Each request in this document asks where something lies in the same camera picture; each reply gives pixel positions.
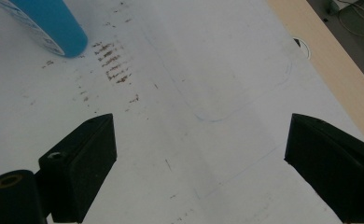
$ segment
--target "blue cylinder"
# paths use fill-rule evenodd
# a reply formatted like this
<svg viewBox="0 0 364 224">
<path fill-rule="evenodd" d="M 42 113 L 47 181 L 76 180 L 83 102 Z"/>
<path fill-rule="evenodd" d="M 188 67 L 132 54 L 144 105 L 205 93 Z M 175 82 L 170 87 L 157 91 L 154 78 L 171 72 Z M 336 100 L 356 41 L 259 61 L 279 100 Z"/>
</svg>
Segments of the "blue cylinder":
<svg viewBox="0 0 364 224">
<path fill-rule="evenodd" d="M 73 58 L 87 46 L 87 37 L 63 0 L 0 0 L 0 7 L 48 51 Z"/>
</svg>

